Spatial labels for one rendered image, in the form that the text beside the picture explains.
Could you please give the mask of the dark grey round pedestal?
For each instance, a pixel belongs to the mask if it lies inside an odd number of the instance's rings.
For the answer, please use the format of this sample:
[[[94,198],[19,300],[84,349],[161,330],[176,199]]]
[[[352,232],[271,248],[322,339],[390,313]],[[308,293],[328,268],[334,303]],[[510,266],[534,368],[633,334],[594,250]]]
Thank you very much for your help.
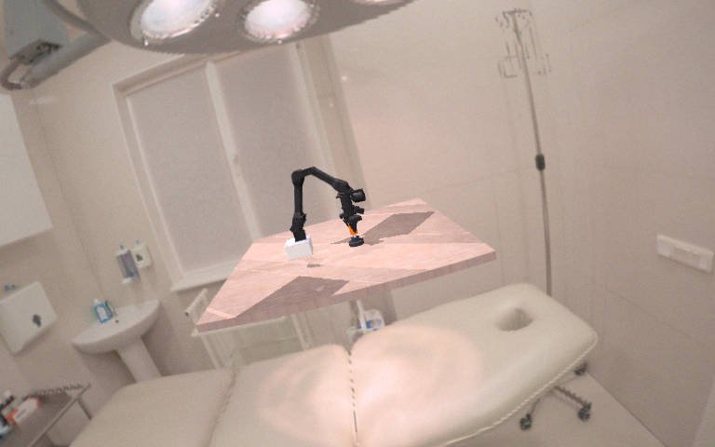
[[[348,242],[348,244],[349,244],[349,247],[357,247],[357,246],[364,244],[364,240],[363,240],[363,238],[361,238],[359,236],[353,235],[351,237],[351,240]]]

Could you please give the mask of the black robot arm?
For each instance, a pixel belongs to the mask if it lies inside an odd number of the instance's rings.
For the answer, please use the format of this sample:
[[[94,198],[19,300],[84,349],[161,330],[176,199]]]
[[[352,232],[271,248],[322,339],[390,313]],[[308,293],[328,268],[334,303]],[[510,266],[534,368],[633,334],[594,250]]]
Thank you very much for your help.
[[[352,201],[357,203],[366,200],[365,193],[362,188],[354,190],[349,186],[347,181],[329,176],[316,167],[295,170],[291,174],[291,181],[294,186],[295,212],[293,214],[292,226],[290,228],[290,231],[293,233],[295,243],[306,240],[304,230],[304,222],[306,219],[303,211],[303,184],[304,178],[309,175],[313,175],[319,180],[330,184],[337,192],[339,192],[336,198],[340,198],[342,206],[350,205],[352,204]]]

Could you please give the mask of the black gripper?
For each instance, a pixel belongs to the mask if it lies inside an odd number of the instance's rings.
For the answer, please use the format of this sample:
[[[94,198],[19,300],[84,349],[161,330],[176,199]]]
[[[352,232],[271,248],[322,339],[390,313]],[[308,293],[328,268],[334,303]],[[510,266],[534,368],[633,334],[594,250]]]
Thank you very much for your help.
[[[340,219],[343,219],[344,223],[352,228],[354,233],[357,232],[357,223],[358,221],[361,221],[362,218],[360,215],[355,215],[354,214],[354,205],[350,204],[347,206],[342,206],[342,210],[344,211],[343,213],[340,213]],[[348,226],[349,228],[349,226]]]

